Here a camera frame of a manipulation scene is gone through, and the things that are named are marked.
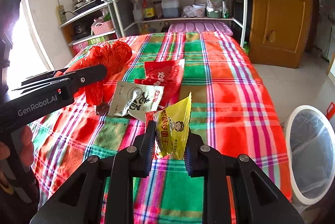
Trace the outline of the person left hand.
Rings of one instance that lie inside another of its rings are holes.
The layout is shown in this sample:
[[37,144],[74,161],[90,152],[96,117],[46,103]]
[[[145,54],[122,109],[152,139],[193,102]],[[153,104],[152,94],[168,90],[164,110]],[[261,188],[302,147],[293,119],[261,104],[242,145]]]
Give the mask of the person left hand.
[[32,130],[28,125],[22,128],[19,134],[19,147],[9,148],[3,142],[1,142],[1,160],[7,159],[12,152],[17,153],[20,158],[21,163],[28,167],[33,163],[34,159],[34,146],[32,142]]

